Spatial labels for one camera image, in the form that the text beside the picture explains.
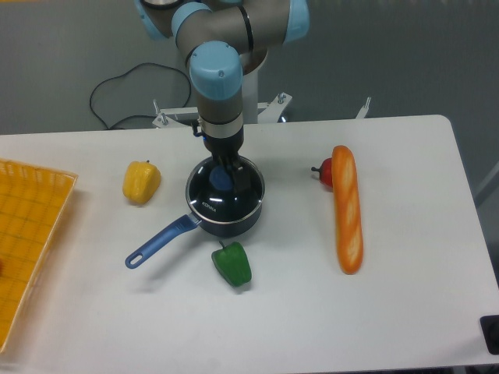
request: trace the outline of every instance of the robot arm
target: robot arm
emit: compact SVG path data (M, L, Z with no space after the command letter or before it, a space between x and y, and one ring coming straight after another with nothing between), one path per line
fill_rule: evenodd
M305 36L310 24L306 0L212 0L211 8L183 0L135 1L151 36L175 38L193 84L204 145L230 171L235 188L244 189L249 182L239 172L239 56Z

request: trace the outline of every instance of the baguette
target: baguette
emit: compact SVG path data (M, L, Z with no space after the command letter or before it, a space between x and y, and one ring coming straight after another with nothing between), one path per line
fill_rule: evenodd
M354 274L362 264L364 249L356 162L346 146L333 149L331 174L338 261L344 273Z

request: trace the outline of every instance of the white table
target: white table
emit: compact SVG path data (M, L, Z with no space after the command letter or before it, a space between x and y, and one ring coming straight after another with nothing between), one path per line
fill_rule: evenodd
M310 172L356 156L365 257L344 275L333 197ZM189 212L208 156L190 129L0 136L0 157L80 175L44 271L0 358L22 373L295 373L497 362L479 318L499 292L458 148L440 116L246 126L264 174L256 226L236 238L244 291L219 276L198 228L136 270L125 258ZM122 196L133 160L163 174L145 207Z

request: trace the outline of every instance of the black pot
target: black pot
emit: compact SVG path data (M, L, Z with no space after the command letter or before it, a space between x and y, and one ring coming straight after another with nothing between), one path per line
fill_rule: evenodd
M173 238L201 226L218 237L232 237L248 231L262 210L265 193L264 177L250 160L240 157L249 184L235 191L225 169L211 158L200 162L186 183L186 200L191 213L181 216L157 233L125 260L135 269Z

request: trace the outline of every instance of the yellow plastic tray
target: yellow plastic tray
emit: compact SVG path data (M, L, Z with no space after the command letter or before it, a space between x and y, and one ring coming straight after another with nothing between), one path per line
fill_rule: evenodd
M0 158L0 353L77 178Z

